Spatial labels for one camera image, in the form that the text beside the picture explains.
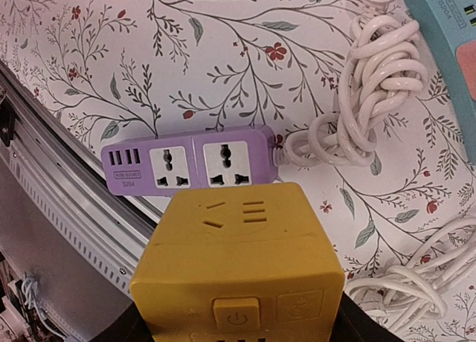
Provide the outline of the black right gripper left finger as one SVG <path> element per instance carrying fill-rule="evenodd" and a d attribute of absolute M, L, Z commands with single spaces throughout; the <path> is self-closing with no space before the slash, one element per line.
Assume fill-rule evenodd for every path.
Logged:
<path fill-rule="evenodd" d="M 132 303 L 109 327 L 91 342 L 153 342 L 146 323 Z"/>

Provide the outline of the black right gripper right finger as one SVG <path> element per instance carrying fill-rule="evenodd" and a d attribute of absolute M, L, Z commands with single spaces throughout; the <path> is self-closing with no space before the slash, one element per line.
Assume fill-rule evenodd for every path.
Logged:
<path fill-rule="evenodd" d="M 334 342 L 403 342 L 380 326 L 345 293 L 334 322 Z"/>

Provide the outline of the yellow cube socket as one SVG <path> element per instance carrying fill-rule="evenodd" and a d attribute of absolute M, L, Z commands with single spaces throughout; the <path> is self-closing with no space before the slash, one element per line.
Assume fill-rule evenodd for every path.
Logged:
<path fill-rule="evenodd" d="M 343 287 L 296 183 L 175 194 L 130 283 L 154 341 L 328 341 Z"/>

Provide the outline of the pink charger plug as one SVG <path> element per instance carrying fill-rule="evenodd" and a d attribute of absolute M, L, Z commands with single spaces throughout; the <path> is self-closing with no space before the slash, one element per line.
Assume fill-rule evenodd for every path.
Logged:
<path fill-rule="evenodd" d="M 476 101 L 476 40 L 459 46 L 456 50 L 456 58 L 470 97 Z"/>

